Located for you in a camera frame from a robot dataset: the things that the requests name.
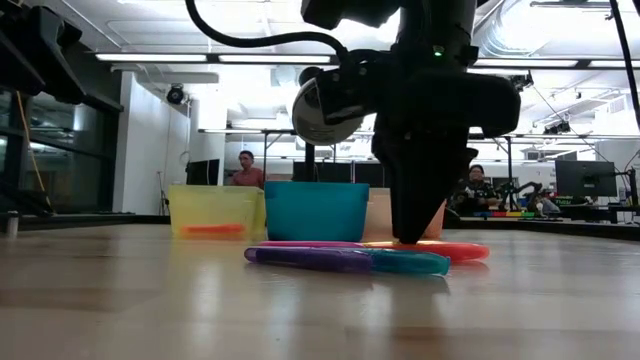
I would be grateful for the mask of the orange plastic bin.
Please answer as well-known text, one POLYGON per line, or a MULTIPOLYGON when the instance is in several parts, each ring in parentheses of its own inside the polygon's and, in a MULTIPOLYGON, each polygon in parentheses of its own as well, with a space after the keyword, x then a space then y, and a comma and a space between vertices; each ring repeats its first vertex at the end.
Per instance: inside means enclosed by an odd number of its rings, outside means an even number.
MULTIPOLYGON (((445 210, 446 202, 443 202, 425 229, 422 240, 441 238, 445 210)), ((390 190, 370 188, 362 241, 390 241, 393 238, 390 190)))

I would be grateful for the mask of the small black monitor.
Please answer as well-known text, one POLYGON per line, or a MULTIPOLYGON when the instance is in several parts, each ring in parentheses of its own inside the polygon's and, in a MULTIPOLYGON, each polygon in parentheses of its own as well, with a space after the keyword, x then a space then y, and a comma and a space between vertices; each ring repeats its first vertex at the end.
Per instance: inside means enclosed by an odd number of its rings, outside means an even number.
POLYGON ((219 166, 219 159, 189 162, 186 166, 186 184, 217 186, 219 166))

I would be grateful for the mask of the pink slim highlighter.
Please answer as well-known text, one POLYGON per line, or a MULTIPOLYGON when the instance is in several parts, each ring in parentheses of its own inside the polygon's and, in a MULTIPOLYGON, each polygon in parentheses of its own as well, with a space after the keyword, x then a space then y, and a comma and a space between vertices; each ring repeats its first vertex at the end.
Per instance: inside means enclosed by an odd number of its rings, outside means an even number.
POLYGON ((264 241, 262 247, 309 247, 309 248, 364 248, 365 245, 355 242, 338 241, 264 241))

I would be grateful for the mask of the black aluminium table frame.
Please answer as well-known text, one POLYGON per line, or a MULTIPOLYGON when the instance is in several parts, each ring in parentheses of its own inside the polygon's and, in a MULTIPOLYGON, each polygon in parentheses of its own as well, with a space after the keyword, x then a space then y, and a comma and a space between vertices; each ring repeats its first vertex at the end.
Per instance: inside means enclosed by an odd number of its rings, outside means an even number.
MULTIPOLYGON (((134 214, 72 214, 56 215, 48 218, 29 215, 19 218, 18 229, 20 231, 35 231, 126 224, 169 225, 170 220, 168 216, 134 214)), ((530 231, 640 242, 639 225, 514 220, 511 218, 488 220, 471 218, 447 221, 444 223, 444 228, 455 230, 530 231)))

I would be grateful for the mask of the yellow plastic bin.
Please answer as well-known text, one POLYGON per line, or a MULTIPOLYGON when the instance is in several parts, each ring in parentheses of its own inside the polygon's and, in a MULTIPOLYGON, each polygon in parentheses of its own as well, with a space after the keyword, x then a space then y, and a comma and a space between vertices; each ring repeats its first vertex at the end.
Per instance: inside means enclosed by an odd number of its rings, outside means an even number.
POLYGON ((171 230, 180 238, 219 240, 265 239, 264 191, 256 187, 171 185, 168 193, 171 230), (242 236, 186 236, 179 232, 187 225, 242 224, 242 236))

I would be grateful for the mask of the purple translucent pen highlighter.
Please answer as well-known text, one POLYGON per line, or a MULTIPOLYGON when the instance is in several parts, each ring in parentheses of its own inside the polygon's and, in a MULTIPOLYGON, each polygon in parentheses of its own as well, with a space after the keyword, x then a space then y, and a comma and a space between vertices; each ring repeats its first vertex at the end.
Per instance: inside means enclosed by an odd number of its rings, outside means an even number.
POLYGON ((247 261, 338 273, 369 273, 370 255, 346 248, 250 247, 244 251, 247 261))

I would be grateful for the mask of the person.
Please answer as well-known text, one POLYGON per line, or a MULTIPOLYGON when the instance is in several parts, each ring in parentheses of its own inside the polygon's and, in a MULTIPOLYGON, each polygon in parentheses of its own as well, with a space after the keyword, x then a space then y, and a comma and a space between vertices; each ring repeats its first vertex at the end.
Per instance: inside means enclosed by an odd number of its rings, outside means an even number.
POLYGON ((484 168, 472 165, 468 176, 462 179, 451 197, 450 207, 460 215, 472 215, 497 206, 500 199, 491 184, 485 181, 484 168))
POLYGON ((528 209, 537 216, 548 217, 553 214, 559 214, 560 208, 545 196, 535 195, 528 204, 528 209))
POLYGON ((231 184, 233 186, 248 186, 263 189, 265 176, 261 169, 254 166, 253 153, 248 150, 243 150, 239 153, 238 160, 241 169, 232 175, 231 184))

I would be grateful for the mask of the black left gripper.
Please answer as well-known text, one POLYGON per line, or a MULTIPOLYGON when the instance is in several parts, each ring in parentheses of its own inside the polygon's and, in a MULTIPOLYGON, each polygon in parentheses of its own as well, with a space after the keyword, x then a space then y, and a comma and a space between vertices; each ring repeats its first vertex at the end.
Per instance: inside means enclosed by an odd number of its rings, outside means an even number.
POLYGON ((86 92, 64 52, 80 40, 82 31, 52 9, 35 6, 26 14, 20 31, 25 57, 2 27, 2 20, 21 10, 13 0, 0 0, 0 88, 31 96, 44 89, 60 102, 80 104, 86 92))

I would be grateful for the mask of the orange translucent pen highlighter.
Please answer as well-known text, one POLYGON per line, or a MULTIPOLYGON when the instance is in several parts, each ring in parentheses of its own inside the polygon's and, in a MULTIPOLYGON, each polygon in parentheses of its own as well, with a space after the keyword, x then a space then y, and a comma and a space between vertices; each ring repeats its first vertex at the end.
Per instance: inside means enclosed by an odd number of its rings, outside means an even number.
POLYGON ((443 257, 449 257, 454 263, 482 260, 487 258, 490 254, 490 250, 487 246, 463 242, 442 242, 440 244, 426 247, 395 247, 379 249, 433 253, 443 257))

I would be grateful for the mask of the large black monitor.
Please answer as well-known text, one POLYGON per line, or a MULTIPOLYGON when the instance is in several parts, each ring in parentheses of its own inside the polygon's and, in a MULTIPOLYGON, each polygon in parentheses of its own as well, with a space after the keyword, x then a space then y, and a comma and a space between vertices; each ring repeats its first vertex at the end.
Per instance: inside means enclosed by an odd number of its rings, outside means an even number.
POLYGON ((616 170, 611 162, 556 160, 555 177, 561 196, 617 196, 616 170))

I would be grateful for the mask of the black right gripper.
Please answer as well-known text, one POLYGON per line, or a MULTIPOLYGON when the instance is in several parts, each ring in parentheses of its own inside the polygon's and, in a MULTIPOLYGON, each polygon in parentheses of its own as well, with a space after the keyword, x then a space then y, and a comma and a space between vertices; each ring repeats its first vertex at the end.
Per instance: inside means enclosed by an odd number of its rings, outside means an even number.
POLYGON ((373 153, 390 178, 393 236, 412 245, 476 157, 465 146, 469 129, 478 127, 486 137, 515 130, 520 95, 499 76, 390 64, 372 70, 373 153), (453 147, 399 144, 412 138, 453 147))

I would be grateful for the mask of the long ceiling light bar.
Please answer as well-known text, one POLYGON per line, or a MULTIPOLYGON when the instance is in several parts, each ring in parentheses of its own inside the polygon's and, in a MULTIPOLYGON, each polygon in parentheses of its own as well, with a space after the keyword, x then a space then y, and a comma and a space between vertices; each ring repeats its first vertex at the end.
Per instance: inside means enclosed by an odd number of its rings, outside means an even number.
MULTIPOLYGON (((285 54, 216 54, 216 53, 96 53, 99 61, 109 63, 150 64, 295 64, 338 65, 335 55, 285 54)), ((552 59, 552 58, 479 58, 472 68, 479 69, 579 69, 622 70, 622 59, 552 59)))

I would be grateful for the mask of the black partition panels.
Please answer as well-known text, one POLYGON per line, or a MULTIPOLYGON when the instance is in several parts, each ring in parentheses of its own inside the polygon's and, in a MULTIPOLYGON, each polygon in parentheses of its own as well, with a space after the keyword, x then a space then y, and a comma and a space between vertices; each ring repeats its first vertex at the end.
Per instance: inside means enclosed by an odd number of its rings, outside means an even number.
POLYGON ((388 188, 390 178, 378 163, 365 162, 316 162, 314 180, 331 183, 363 183, 371 188, 388 188))

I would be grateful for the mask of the thin yellow pole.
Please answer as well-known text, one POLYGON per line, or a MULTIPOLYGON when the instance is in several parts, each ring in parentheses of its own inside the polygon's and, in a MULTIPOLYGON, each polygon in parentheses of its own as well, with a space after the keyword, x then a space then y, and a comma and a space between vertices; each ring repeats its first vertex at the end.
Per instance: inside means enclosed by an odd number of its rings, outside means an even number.
POLYGON ((46 191, 46 187, 44 185, 43 179, 42 179, 42 175, 35 157, 35 152, 32 148, 32 142, 31 142, 31 137, 30 137, 30 127, 29 124, 27 122, 26 119, 26 113, 25 113, 25 107, 23 105, 23 100, 22 100, 22 95, 21 92, 16 91, 16 99, 17 99, 17 104, 18 104, 18 109, 19 109, 19 115, 20 115, 20 120, 22 122, 22 126, 23 126, 23 132, 24 132, 24 138, 27 142, 27 147, 28 147, 28 152, 29 152, 29 156, 31 159, 31 163, 33 165, 33 169, 34 172, 36 174, 36 178, 41 190, 42 195, 44 196, 44 200, 47 206, 47 209, 49 210, 50 213, 55 213, 53 207, 52 207, 52 203, 50 200, 50 197, 46 191))

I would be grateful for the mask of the teal translucent pen highlighter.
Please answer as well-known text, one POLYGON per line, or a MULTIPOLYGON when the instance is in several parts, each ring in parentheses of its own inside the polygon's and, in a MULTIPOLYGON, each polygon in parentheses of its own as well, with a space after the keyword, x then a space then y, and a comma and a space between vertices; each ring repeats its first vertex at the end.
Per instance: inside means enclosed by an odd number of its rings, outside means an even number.
POLYGON ((374 248, 356 249, 355 252, 369 256, 374 272, 444 276, 451 264, 449 257, 428 252, 374 248))

